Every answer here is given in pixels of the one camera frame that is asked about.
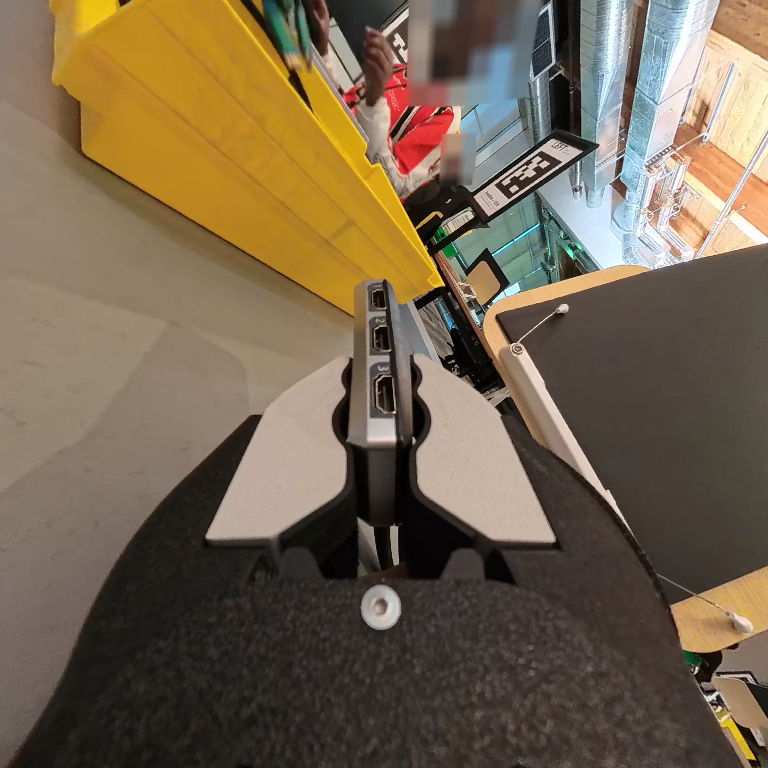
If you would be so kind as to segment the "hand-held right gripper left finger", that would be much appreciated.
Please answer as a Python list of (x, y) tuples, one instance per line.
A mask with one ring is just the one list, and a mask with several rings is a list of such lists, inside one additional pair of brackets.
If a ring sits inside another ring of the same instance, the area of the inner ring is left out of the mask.
[(209, 545), (329, 555), (356, 532), (338, 435), (350, 363), (335, 358), (267, 407), (206, 532)]

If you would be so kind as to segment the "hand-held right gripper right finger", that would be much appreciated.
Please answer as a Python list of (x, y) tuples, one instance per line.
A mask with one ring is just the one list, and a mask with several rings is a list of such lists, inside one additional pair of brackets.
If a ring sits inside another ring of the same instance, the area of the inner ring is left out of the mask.
[(503, 548), (553, 547), (552, 526), (500, 413), (429, 357), (412, 361), (427, 415), (415, 455), (422, 496), (472, 538)]

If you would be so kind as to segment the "silver metal HDMI switch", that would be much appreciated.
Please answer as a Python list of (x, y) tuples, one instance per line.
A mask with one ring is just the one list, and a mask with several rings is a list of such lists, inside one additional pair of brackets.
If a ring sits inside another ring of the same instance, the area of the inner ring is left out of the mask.
[(392, 285), (387, 280), (357, 285), (347, 440), (360, 517), (374, 528), (398, 524), (408, 485), (414, 439), (411, 352)]

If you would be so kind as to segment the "yellow plastic bin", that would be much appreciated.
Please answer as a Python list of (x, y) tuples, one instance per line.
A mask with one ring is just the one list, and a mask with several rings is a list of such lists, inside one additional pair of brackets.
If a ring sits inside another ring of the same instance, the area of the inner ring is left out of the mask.
[(442, 286), (321, 62), (293, 78), (243, 2), (49, 7), (88, 158), (349, 314)]

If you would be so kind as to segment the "black board with wooden frame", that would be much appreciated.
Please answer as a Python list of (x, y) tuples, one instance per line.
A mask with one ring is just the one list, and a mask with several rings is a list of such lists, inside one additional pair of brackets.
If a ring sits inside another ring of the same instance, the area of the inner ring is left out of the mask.
[(766, 632), (766, 312), (761, 244), (519, 293), (482, 327), (514, 402), (499, 353), (533, 359), (689, 651)]

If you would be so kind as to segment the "silver ventilation duct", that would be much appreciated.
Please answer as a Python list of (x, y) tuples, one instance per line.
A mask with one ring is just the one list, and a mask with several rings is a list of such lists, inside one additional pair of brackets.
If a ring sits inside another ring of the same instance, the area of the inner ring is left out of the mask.
[(580, 2), (581, 137), (598, 145), (584, 161), (585, 193), (588, 206), (597, 207), (616, 178), (623, 184), (624, 200), (610, 228), (626, 264), (662, 266), (671, 257), (668, 240), (650, 223), (650, 194), (660, 183), (651, 162), (673, 147), (719, 4), (647, 2), (638, 21), (639, 63), (620, 148), (636, 3)]

